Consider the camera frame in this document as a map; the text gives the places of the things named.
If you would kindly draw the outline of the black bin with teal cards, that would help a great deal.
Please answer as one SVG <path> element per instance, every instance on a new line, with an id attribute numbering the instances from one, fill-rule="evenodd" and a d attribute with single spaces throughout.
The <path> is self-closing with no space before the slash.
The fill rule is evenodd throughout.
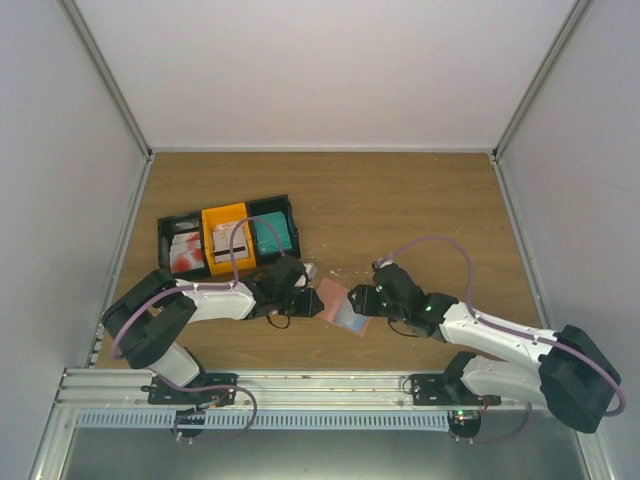
<path id="1" fill-rule="evenodd" d="M 249 229 L 258 266 L 274 263 L 281 252 L 301 258 L 299 233 L 287 195 L 252 200 L 246 208 L 248 216 L 254 218 Z"/>

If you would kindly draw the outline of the yellow bin with white cards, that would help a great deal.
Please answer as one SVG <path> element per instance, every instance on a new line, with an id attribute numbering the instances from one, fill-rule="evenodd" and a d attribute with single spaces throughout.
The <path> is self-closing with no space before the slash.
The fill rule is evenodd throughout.
<path id="1" fill-rule="evenodd" d="M 208 208 L 201 214 L 204 256 L 212 276 L 233 273 L 230 252 L 234 253 L 239 271 L 252 270 L 257 266 L 249 224 L 244 223 L 231 239 L 238 222 L 248 217 L 245 203 Z"/>

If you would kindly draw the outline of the black bin with red cards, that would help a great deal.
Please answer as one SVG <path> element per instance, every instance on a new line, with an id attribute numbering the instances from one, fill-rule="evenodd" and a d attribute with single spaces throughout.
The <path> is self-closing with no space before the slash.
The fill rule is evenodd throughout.
<path id="1" fill-rule="evenodd" d="M 157 240 L 160 268 L 184 280 L 209 275 L 200 211 L 158 219 Z"/>

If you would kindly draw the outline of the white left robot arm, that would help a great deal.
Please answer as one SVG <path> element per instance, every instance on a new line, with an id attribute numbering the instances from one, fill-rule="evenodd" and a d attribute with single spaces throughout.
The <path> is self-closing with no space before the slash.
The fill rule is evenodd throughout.
<path id="1" fill-rule="evenodd" d="M 317 268 L 284 255 L 238 281 L 191 282 L 157 269 L 111 305 L 101 323 L 112 338 L 111 353 L 132 369 L 148 369 L 185 404 L 198 402 L 213 382 L 195 356 L 177 343 L 191 323 L 312 318 L 324 309 L 311 286 Z"/>

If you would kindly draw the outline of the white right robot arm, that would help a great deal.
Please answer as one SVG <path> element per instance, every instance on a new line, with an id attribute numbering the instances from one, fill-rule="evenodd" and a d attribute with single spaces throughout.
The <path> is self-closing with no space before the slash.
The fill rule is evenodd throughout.
<path id="1" fill-rule="evenodd" d="M 424 292 L 387 262 L 370 285 L 347 295 L 357 314 L 404 324 L 413 335 L 461 346 L 441 374 L 445 398 L 456 405 L 501 397 L 547 409 L 565 426 L 595 432 L 626 400 L 621 377 L 583 330 L 525 327 L 486 315 L 462 300 Z"/>

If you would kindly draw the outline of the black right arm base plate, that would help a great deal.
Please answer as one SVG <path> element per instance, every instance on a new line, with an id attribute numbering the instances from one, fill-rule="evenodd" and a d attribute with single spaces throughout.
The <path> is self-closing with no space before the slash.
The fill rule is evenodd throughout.
<path id="1" fill-rule="evenodd" d="M 471 392 L 459 379 L 442 373 L 414 373 L 403 377 L 400 389 L 415 406 L 484 407 L 501 404 L 499 396 L 481 396 Z"/>

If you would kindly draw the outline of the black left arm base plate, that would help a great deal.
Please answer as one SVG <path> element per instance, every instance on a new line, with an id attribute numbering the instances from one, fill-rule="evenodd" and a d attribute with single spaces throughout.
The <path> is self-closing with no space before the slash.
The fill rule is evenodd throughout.
<path id="1" fill-rule="evenodd" d="M 147 394 L 152 405 L 232 405 L 235 401 L 234 388 L 238 380 L 235 373 L 205 372 L 185 387 L 176 389 L 158 376 L 141 391 Z"/>

